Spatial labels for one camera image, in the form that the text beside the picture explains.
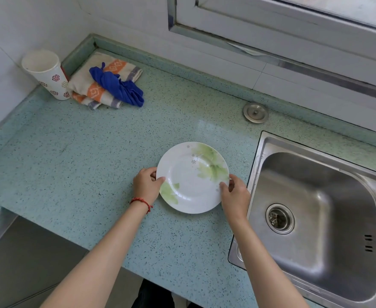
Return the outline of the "person's right hand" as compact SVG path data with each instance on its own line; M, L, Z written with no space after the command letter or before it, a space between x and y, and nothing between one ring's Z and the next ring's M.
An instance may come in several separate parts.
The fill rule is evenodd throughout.
M229 175L231 192L221 197L221 205L230 226L243 222L247 217L250 203L250 192L246 184L234 174Z

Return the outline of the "person's left hand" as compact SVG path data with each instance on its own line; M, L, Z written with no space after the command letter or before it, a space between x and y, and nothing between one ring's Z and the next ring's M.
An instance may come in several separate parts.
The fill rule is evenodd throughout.
M158 178L156 171L157 167L142 168L133 180L134 198L145 201L150 207L159 196L161 188L154 183Z

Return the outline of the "white plate with green leaves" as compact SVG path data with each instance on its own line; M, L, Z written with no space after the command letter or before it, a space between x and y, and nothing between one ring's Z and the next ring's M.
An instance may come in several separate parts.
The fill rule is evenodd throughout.
M157 177L165 177L160 195L182 213L208 212L221 202L220 182L229 185L229 169L222 155L209 145L184 142L160 159Z

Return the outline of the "person's right forearm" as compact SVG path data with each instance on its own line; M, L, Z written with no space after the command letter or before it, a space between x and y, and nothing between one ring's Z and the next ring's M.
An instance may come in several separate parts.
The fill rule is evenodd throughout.
M258 308L309 308L245 217L229 219Z

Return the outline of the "person's left forearm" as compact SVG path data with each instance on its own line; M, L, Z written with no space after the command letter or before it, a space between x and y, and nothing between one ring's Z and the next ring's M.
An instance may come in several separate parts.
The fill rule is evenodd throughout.
M104 308L139 226L152 208L132 198L126 212L40 308Z

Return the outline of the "sink drain strainer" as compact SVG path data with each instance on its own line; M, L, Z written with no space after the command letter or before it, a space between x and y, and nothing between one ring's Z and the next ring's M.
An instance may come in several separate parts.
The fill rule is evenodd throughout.
M280 203L273 203L266 209L266 222L273 232L280 235L291 233L295 227L293 213Z

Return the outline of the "round metal hole cover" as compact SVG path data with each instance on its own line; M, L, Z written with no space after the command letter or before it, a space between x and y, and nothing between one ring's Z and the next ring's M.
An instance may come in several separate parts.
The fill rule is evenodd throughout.
M261 104L249 102L243 107L243 115L249 122L263 124L269 118L269 111Z

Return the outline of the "stainless steel sink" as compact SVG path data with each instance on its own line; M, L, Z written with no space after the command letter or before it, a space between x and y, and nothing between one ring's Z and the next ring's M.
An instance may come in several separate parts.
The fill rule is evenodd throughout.
M376 308L376 172L263 131L247 189L252 229L300 293L327 308ZM288 207L294 230L266 222Z

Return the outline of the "blue cloth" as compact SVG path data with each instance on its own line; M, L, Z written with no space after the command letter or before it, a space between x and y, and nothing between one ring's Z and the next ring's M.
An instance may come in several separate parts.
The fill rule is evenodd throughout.
M142 74L142 70L139 67L134 67L125 81L121 79L120 74L105 70L104 62L102 62L101 67L90 68L89 73L93 80L98 83L105 92L109 92L112 95L112 100L104 100L100 101L100 103L116 109L118 109L122 103L127 103L139 108L143 107L145 102L143 98L144 93L135 84L135 80Z

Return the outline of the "person's dark trousers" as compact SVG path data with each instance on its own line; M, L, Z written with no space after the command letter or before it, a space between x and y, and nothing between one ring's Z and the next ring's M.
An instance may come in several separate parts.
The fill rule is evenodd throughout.
M170 290L144 279L131 308L175 308Z

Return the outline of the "orange patterned beige towel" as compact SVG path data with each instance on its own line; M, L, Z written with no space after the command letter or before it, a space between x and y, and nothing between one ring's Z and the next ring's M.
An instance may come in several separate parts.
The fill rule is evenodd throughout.
M78 103L87 106L90 110L96 110L104 105L103 103L100 103L100 101L112 100L112 95L109 92L105 92L104 89L93 80L89 73L90 68L101 67L102 62L105 63L105 70L120 74L123 81L126 80L130 71L136 67L130 62L120 60L101 52L91 55L85 64L72 76L67 86L72 92L72 98Z

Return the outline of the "white paper cup red pattern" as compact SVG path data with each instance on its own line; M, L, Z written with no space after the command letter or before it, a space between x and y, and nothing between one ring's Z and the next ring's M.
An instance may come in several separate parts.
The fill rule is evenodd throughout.
M53 51L39 49L27 52L21 66L31 74L57 100L71 98L66 75L59 57Z

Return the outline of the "aluminium window frame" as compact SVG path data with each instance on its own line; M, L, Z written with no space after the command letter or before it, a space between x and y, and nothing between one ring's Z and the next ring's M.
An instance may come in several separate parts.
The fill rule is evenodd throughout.
M376 0L167 0L169 30L376 98Z

